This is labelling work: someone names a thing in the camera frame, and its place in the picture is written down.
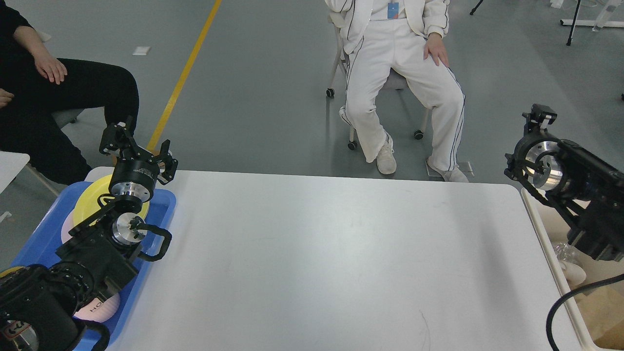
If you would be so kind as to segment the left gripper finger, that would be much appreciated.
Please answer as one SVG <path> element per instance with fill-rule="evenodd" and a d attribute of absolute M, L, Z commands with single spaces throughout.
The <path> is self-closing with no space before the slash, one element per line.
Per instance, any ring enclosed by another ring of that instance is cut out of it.
<path fill-rule="evenodd" d="M 171 182 L 176 174 L 178 160 L 173 157 L 170 151 L 169 139 L 162 142 L 159 153 L 155 156 L 155 163 L 159 167 L 159 174 L 157 176 L 158 182 L 162 185 Z"/>
<path fill-rule="evenodd" d="M 102 133 L 99 151 L 101 154 L 113 155 L 119 160 L 147 160 L 147 150 L 140 147 L 134 140 L 131 124 L 134 117 L 129 116 L 126 122 L 109 124 Z"/>

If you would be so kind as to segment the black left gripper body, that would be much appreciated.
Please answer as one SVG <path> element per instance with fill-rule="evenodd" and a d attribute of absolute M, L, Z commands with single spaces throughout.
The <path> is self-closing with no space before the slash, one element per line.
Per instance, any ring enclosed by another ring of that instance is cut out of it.
<path fill-rule="evenodd" d="M 154 195 L 159 168 L 142 160 L 122 158 L 116 163 L 109 183 L 109 193 L 115 196 L 131 195 L 142 202 Z"/>

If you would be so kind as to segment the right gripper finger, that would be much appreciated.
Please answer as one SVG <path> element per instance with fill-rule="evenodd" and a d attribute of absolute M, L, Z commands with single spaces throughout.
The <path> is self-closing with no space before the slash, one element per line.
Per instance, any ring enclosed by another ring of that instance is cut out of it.
<path fill-rule="evenodd" d="M 557 139 L 547 129 L 555 122 L 557 116 L 551 107 L 534 103 L 530 112 L 522 113 L 525 120 L 522 138 Z"/>

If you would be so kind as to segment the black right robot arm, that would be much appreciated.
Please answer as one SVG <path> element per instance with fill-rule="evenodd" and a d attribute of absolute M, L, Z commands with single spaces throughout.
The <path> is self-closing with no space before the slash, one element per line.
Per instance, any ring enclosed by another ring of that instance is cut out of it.
<path fill-rule="evenodd" d="M 506 154 L 505 175 L 519 182 L 530 215 L 529 197 L 553 208 L 569 226 L 567 242 L 595 261 L 623 259 L 623 173 L 579 144 L 548 132 L 557 114 L 533 104 L 524 135 Z"/>

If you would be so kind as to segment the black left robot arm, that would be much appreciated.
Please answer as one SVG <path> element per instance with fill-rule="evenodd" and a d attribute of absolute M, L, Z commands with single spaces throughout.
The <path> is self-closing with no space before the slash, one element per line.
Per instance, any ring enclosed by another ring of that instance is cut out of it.
<path fill-rule="evenodd" d="M 110 124 L 100 152 L 114 154 L 116 166 L 98 210 L 69 231 L 56 249 L 60 261 L 14 267 L 1 274 L 1 349 L 73 351 L 88 330 L 99 339 L 92 349 L 107 349 L 111 333 L 100 322 L 77 318 L 76 311 L 95 298 L 106 301 L 138 275 L 133 262 L 161 260 L 172 234 L 140 218 L 156 183 L 174 179 L 178 160 L 162 142 L 157 155 L 138 146 L 126 124 Z"/>

